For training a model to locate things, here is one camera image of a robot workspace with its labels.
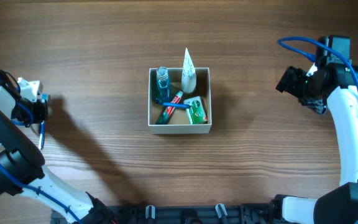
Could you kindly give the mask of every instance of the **open box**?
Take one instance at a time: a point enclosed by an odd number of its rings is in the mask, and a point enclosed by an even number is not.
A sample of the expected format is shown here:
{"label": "open box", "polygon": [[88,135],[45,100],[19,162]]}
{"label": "open box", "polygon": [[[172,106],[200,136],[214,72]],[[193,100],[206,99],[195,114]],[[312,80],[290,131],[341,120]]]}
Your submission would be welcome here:
{"label": "open box", "polygon": [[[176,108],[171,115],[168,124],[156,124],[163,106],[156,104],[155,98],[158,96],[157,89],[157,68],[151,68],[149,71],[149,128],[152,134],[206,134],[212,126],[211,113],[211,85],[209,79],[209,68],[195,68],[197,75],[196,90],[192,94],[184,93],[180,103],[183,100],[200,96],[203,103],[208,121],[205,124],[190,124],[184,109]],[[168,74],[171,80],[171,92],[175,95],[181,90],[182,68],[168,68]]]}

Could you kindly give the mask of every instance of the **white box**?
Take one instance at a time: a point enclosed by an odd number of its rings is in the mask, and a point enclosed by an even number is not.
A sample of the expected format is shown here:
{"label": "white box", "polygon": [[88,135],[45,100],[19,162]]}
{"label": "white box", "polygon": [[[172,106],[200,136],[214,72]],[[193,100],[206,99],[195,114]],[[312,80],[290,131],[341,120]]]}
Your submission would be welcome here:
{"label": "white box", "polygon": [[[181,90],[181,73],[182,68],[168,68],[168,74],[171,79],[171,89]],[[183,100],[200,96],[208,121],[205,124],[190,124],[183,109],[176,109],[171,115],[168,124],[156,124],[164,107],[156,104],[153,95],[158,95],[157,89],[157,68],[149,70],[149,112],[148,122],[152,134],[208,134],[212,126],[212,109],[211,109],[211,85],[209,77],[209,68],[196,68],[197,85],[194,93],[183,94],[180,103]]]}

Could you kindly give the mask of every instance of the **toothpaste box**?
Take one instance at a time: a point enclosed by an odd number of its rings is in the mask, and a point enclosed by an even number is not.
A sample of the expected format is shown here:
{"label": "toothpaste box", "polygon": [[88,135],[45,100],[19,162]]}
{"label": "toothpaste box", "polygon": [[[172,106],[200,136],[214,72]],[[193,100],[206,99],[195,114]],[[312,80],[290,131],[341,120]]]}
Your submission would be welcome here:
{"label": "toothpaste box", "polygon": [[206,117],[201,97],[196,96],[184,101],[184,104],[190,105],[190,108],[186,109],[187,117],[190,124],[204,124],[208,121]]}

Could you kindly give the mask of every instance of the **wooden surface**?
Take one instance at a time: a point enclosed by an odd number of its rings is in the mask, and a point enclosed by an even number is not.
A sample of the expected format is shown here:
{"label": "wooden surface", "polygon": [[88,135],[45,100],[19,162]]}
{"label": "wooden surface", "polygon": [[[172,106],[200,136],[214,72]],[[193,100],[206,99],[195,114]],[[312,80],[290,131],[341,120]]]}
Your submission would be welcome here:
{"label": "wooden surface", "polygon": [[[32,2],[0,4],[0,69],[52,95],[42,153],[71,185],[106,205],[268,202],[338,186],[331,115],[275,90],[289,65],[310,63],[276,40],[348,35],[358,65],[358,1]],[[211,69],[211,132],[152,136],[149,68],[182,66],[185,47]],[[0,223],[49,216],[41,203],[0,195]]]}

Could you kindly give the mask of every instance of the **white squeeze bottle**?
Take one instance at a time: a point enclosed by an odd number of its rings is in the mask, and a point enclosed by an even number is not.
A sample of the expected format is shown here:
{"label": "white squeeze bottle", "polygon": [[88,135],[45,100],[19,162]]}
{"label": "white squeeze bottle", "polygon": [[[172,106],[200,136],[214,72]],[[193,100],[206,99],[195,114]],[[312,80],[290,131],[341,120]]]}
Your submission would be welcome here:
{"label": "white squeeze bottle", "polygon": [[196,89],[196,84],[196,69],[194,68],[193,61],[191,61],[189,51],[186,48],[183,71],[181,73],[181,89],[185,93],[193,93]]}

